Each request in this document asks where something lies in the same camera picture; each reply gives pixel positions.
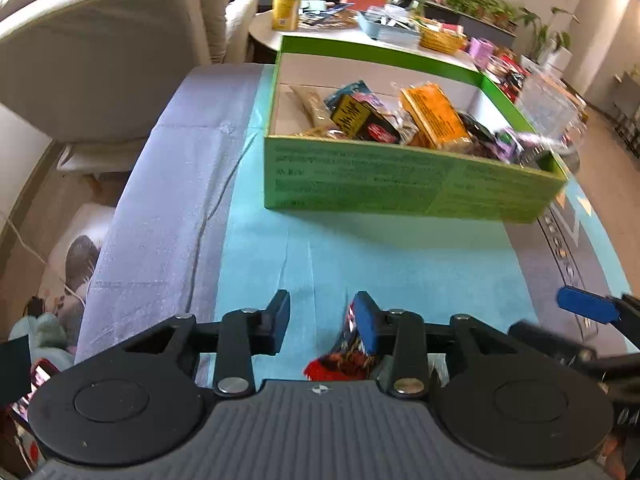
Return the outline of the pink small box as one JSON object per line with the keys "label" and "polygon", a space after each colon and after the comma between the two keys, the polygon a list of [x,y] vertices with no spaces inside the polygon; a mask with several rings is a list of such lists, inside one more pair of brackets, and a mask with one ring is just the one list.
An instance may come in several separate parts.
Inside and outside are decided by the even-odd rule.
{"label": "pink small box", "polygon": [[494,54],[495,45],[484,38],[472,38],[469,43],[469,56],[479,70],[484,70]]}

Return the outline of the dark brown snack packet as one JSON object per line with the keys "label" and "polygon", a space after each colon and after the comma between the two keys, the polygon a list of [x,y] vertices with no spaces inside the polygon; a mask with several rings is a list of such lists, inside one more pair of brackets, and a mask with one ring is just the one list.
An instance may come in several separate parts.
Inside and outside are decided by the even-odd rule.
{"label": "dark brown snack packet", "polygon": [[399,131],[371,104],[344,94],[331,115],[332,122],[350,140],[399,144]]}

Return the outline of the green cardboard box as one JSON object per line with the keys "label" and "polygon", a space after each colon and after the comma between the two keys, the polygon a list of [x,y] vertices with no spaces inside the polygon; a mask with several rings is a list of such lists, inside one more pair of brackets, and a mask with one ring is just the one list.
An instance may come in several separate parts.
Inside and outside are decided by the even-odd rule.
{"label": "green cardboard box", "polygon": [[375,212],[529,223],[568,181],[557,154],[521,167],[462,154],[304,136],[293,87],[326,96],[363,80],[386,105],[403,88],[438,84],[451,104],[491,131],[528,122],[484,74],[438,58],[331,39],[282,40],[264,151],[268,209]]}

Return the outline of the red snack wrapper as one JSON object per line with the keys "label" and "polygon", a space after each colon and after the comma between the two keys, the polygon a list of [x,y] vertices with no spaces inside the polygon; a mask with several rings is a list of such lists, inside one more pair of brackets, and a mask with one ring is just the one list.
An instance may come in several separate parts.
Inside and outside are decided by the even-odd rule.
{"label": "red snack wrapper", "polygon": [[364,350],[354,304],[350,304],[336,343],[328,353],[306,366],[304,376],[312,382],[356,382],[370,379],[380,364],[380,358]]}

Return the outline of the pink blue snack packet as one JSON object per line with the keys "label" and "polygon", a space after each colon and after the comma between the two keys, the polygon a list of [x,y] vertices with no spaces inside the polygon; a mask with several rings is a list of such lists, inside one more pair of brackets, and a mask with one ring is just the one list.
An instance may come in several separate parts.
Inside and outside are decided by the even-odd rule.
{"label": "pink blue snack packet", "polygon": [[351,96],[358,102],[366,102],[377,110],[384,110],[384,103],[374,94],[363,80],[358,80],[336,90],[324,99],[329,110],[335,110],[342,96]]}

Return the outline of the round white coffee table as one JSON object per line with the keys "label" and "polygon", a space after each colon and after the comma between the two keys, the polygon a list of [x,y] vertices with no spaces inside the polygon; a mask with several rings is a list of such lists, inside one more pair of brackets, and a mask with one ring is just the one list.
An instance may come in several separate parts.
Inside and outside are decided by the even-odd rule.
{"label": "round white coffee table", "polygon": [[254,16],[248,30],[250,36],[262,44],[264,47],[279,52],[281,50],[282,39],[286,36],[301,36],[314,39],[329,39],[336,41],[350,42],[351,44],[367,44],[385,48],[387,50],[397,50],[420,54],[426,58],[434,58],[434,60],[442,61],[459,67],[467,68],[476,72],[476,67],[472,62],[472,58],[463,51],[457,51],[455,54],[445,54],[433,50],[423,49],[418,44],[412,46],[398,46],[385,41],[378,41],[370,38],[358,25],[354,28],[342,29],[299,29],[295,32],[281,32],[272,28],[272,12],[266,11],[258,13]]}

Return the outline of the orange cracker packet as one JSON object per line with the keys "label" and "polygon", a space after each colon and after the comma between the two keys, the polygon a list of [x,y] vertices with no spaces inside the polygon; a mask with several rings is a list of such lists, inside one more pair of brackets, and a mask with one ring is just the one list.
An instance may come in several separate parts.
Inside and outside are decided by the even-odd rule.
{"label": "orange cracker packet", "polygon": [[401,89],[399,99],[418,128],[410,146],[459,154],[472,150],[472,136],[438,84]]}

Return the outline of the blue plastic tray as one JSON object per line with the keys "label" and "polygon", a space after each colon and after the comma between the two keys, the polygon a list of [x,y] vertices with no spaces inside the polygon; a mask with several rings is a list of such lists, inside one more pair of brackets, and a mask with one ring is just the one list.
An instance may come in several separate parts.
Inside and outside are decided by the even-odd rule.
{"label": "blue plastic tray", "polygon": [[369,20],[363,12],[357,13],[357,22],[360,29],[372,40],[403,48],[415,48],[420,41],[420,34],[416,30]]}

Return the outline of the yellow tin can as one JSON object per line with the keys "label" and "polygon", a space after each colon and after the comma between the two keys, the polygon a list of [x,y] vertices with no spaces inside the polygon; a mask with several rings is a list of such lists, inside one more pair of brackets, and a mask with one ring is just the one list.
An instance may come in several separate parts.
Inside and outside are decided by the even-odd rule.
{"label": "yellow tin can", "polygon": [[272,0],[272,29],[294,32],[298,29],[299,8],[303,0]]}

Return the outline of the yellow wicker basket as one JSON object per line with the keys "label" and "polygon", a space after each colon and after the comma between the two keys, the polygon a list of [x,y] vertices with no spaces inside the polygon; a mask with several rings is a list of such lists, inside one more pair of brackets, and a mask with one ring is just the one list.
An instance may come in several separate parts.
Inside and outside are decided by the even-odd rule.
{"label": "yellow wicker basket", "polygon": [[427,50],[454,55],[459,50],[462,50],[467,42],[468,40],[464,35],[455,35],[446,30],[435,32],[425,27],[420,29],[419,46]]}

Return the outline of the beige buckwheat cake packet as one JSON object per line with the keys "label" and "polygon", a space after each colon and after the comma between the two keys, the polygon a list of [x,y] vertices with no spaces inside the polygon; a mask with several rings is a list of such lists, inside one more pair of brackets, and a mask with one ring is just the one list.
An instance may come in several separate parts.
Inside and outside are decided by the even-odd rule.
{"label": "beige buckwheat cake packet", "polygon": [[304,112],[311,123],[311,128],[298,136],[304,138],[344,140],[345,133],[334,124],[331,113],[317,91],[306,87],[291,86],[291,90],[302,104]]}

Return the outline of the clear glass mug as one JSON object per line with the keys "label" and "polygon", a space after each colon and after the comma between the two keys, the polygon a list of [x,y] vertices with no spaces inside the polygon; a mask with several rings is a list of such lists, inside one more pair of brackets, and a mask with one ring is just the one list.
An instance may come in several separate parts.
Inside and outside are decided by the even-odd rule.
{"label": "clear glass mug", "polygon": [[570,124],[582,116],[586,102],[559,79],[543,72],[531,72],[524,80],[515,106],[536,133],[560,140]]}

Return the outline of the beige sofa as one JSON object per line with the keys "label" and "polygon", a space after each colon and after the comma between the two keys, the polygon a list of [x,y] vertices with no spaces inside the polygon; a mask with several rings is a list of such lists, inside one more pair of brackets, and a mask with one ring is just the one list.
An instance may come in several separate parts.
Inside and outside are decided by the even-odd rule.
{"label": "beige sofa", "polygon": [[63,143],[147,136],[194,67],[241,63],[259,0],[1,0],[1,102]]}

